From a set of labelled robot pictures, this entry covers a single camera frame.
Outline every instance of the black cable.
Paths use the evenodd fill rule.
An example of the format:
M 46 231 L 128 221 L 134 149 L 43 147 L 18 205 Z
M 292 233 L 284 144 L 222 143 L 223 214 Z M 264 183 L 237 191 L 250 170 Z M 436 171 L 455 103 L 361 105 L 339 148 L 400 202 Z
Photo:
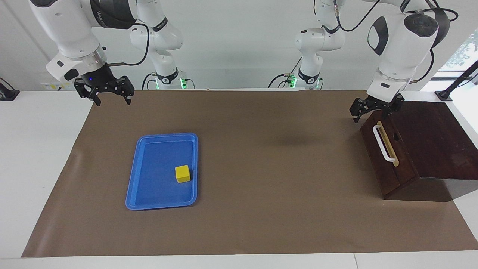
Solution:
M 286 75 L 285 75 L 285 74 L 280 74 L 280 75 L 276 76 L 276 77 L 269 83 L 269 86 L 267 86 L 267 88 L 270 88 L 271 85 L 274 83 L 274 81 L 276 81 L 276 80 L 277 80 L 278 78 L 280 78 L 280 77 L 286 77 Z
M 128 64 L 128 63 L 112 63 L 112 64 L 108 64 L 109 67 L 116 67 L 116 66 L 138 66 L 140 64 L 142 64 L 144 62 L 144 60 L 146 59 L 146 56 L 148 55 L 148 51 L 149 51 L 149 41 L 150 41 L 150 33 L 149 33 L 149 27 L 147 25 L 145 25 L 144 23 L 135 23 L 134 25 L 139 25 L 139 26 L 144 26 L 146 27 L 146 32 L 148 33 L 148 39 L 146 41 L 146 51 L 144 52 L 144 56 L 143 56 L 143 59 L 141 59 L 141 61 L 137 62 L 137 63 L 134 63 L 134 64 Z
M 150 83 L 150 82 L 156 82 L 156 80 L 155 80 L 155 79 L 150 79 L 150 80 L 148 80 L 148 83 L 146 83 L 146 89 L 147 89 L 147 90 L 149 90 L 149 83 Z
M 324 86 L 324 79 L 323 78 L 320 78 L 319 81 L 317 82 L 317 85 L 319 85 L 318 83 L 322 81 L 322 84 L 320 84 L 320 88 L 318 88 L 319 90 L 322 90 L 322 87 Z
M 457 88 L 460 88 L 462 86 L 465 86 L 466 84 L 470 83 L 472 80 L 474 80 L 476 77 L 478 76 L 478 73 L 476 75 L 474 75 L 468 82 L 464 83 L 464 84 L 461 84 L 460 86 L 457 86 Z
M 144 90 L 144 85 L 146 84 L 146 81 L 148 80 L 148 78 L 152 76 L 151 73 L 149 73 L 148 75 L 146 75 L 143 79 L 143 84 L 141 85 L 141 90 Z
M 427 12 L 427 11 L 435 11 L 435 10 L 441 10 L 441 11 L 448 11 L 448 12 L 451 12 L 455 15 L 455 18 L 451 19 L 450 21 L 451 22 L 454 22 L 458 19 L 458 12 L 454 11 L 454 10 L 451 10 L 451 9 L 446 9 L 446 8 L 433 8 L 433 9 L 426 9 L 426 10 L 422 10 L 423 12 Z
M 194 89 L 196 89 L 196 85 L 194 84 L 194 80 L 192 80 L 192 79 L 190 79 L 190 78 L 186 78 L 185 81 L 190 81 L 190 82 L 192 82 Z
M 285 88 L 285 85 L 287 85 L 288 82 L 289 82 L 288 80 L 284 80 L 283 82 L 279 83 L 278 88 L 281 87 L 282 83 L 284 83 L 284 86 L 282 86 L 282 88 Z
M 372 12 L 372 10 L 378 5 L 379 2 L 380 2 L 380 0 L 377 0 L 377 1 L 375 2 L 375 4 L 373 4 L 373 6 L 370 8 L 369 12 L 367 12 L 367 14 L 365 14 L 365 16 L 362 18 L 362 20 L 360 20 L 360 22 L 359 22 L 357 25 L 355 25 L 354 28 L 352 28 L 352 29 L 350 29 L 350 30 L 347 30 L 347 29 L 343 28 L 343 27 L 342 27 L 342 24 L 340 23 L 340 18 L 339 18 L 339 16 L 337 16 L 338 26 L 339 26 L 342 30 L 344 30 L 345 32 L 351 32 L 351 31 L 357 29 L 357 28 L 362 24 L 362 22 L 369 16 L 369 14 Z
M 436 7 L 440 8 L 440 5 L 438 4 L 438 2 L 436 0 L 432 0 L 433 3 L 435 4 Z
M 4 80 L 3 78 L 0 79 L 3 80 L 3 82 L 5 82 L 8 86 L 10 86 L 12 90 L 15 90 L 15 88 L 10 83 L 8 83 L 8 81 Z
M 297 63 L 295 64 L 294 68 L 292 69 L 291 73 L 293 74 L 294 73 L 294 70 L 297 68 L 297 66 L 299 65 L 300 63 L 300 60 L 302 60 L 302 57 L 304 56 L 300 56 L 299 60 L 297 61 Z
M 415 79 L 415 80 L 410 81 L 409 84 L 414 84 L 414 83 L 420 82 L 420 81 L 422 81 L 426 76 L 428 76 L 428 74 L 429 74 L 430 71 L 432 70 L 433 64 L 435 63 L 435 53 L 433 53 L 433 49 L 430 49 L 430 55 L 431 55 L 431 57 L 432 57 L 432 60 L 430 61 L 430 67 L 428 68 L 428 70 L 426 71 L 426 73 L 423 75 L 423 77 L 421 77 L 421 78 L 419 78 L 419 79 Z

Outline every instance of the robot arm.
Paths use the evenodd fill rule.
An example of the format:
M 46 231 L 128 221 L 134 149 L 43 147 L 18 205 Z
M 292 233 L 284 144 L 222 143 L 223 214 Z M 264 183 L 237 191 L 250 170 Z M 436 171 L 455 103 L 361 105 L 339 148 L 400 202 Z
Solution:
M 134 0 L 30 0 L 30 7 L 58 46 L 59 53 L 46 66 L 54 78 L 61 82 L 76 79 L 79 95 L 98 106 L 99 92 L 116 93 L 130 104 L 134 87 L 126 76 L 113 76 L 92 27 L 130 28 L 136 22 Z
M 183 45 L 183 36 L 163 13 L 159 0 L 137 0 L 138 20 L 148 26 L 150 43 L 148 57 L 156 69 L 156 82 L 160 89 L 184 88 L 181 71 L 176 67 L 174 58 L 168 51 L 176 50 Z M 148 33 L 143 29 L 131 30 L 131 42 L 143 50 Z
M 449 30 L 445 12 L 427 0 L 381 2 L 399 7 L 403 13 L 379 17 L 369 30 L 368 43 L 380 56 L 380 63 L 367 90 L 368 97 L 357 98 L 350 108 L 356 123 L 373 110 L 382 109 L 388 114 L 398 111 L 403 102 L 399 92 L 408 86 L 417 67 Z
M 337 1 L 337 10 L 345 1 Z M 337 26 L 333 0 L 317 1 L 317 19 L 322 28 L 306 29 L 295 37 L 295 46 L 302 52 L 302 63 L 294 73 L 296 87 L 315 88 L 323 63 L 319 52 L 340 49 L 345 43 L 345 33 Z

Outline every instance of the blue tray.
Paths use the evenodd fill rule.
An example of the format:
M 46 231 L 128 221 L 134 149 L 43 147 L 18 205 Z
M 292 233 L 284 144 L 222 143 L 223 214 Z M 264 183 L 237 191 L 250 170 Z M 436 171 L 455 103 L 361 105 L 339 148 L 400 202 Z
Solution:
M 197 198 L 197 136 L 147 135 L 138 140 L 126 207 L 131 210 L 188 206 Z M 189 166 L 191 181 L 177 183 L 177 166 Z

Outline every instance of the brown paper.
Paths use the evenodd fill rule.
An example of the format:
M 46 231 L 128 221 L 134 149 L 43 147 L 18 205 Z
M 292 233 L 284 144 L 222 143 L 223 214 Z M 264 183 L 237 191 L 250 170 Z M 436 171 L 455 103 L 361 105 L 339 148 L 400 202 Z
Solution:
M 363 92 L 101 95 L 23 257 L 478 249 L 453 202 L 385 201 L 348 109 Z M 125 206 L 137 140 L 199 137 L 198 199 Z

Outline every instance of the white table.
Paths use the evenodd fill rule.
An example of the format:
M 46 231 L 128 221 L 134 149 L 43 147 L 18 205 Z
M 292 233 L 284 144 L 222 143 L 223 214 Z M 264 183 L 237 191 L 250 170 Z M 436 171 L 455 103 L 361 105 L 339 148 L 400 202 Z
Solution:
M 403 95 L 407 100 L 437 100 L 430 92 Z M 91 105 L 71 91 L 26 91 L 14 102 L 0 102 L 0 269 L 478 268 L 478 251 L 20 258 Z M 448 106 L 478 145 L 478 134 L 454 104 Z M 478 191 L 456 199 L 455 203 L 478 237 Z

